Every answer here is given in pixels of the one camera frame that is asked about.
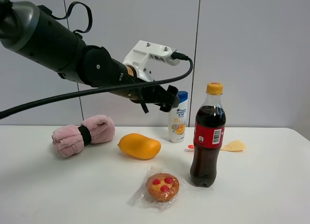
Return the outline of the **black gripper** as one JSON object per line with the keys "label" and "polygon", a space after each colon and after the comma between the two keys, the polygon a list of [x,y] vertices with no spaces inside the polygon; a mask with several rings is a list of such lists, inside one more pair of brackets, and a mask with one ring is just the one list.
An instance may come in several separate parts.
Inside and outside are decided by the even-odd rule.
{"label": "black gripper", "polygon": [[[110,73],[111,86],[142,82],[142,80],[128,74]],[[140,96],[142,96],[145,103],[159,104],[160,111],[170,112],[173,108],[177,107],[180,102],[178,91],[179,90],[175,86],[169,85],[166,92],[161,86],[154,86],[137,89],[114,90],[110,93],[130,99],[134,103],[140,103]]]}

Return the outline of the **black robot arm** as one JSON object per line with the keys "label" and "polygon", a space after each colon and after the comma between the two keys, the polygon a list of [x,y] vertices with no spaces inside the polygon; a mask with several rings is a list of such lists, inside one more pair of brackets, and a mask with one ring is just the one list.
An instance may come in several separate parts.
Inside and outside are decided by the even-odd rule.
{"label": "black robot arm", "polygon": [[178,89],[164,81],[154,81],[146,69],[149,59],[175,66],[177,51],[159,44],[138,41],[123,62],[113,59],[101,46],[87,45],[81,30],[70,31],[60,24],[47,7],[29,1],[0,0],[1,44],[46,68],[62,79],[85,84],[90,90],[73,92],[1,112],[1,118],[41,105],[95,93],[110,92],[140,104],[145,113],[147,104],[155,104],[169,112],[179,104]]}

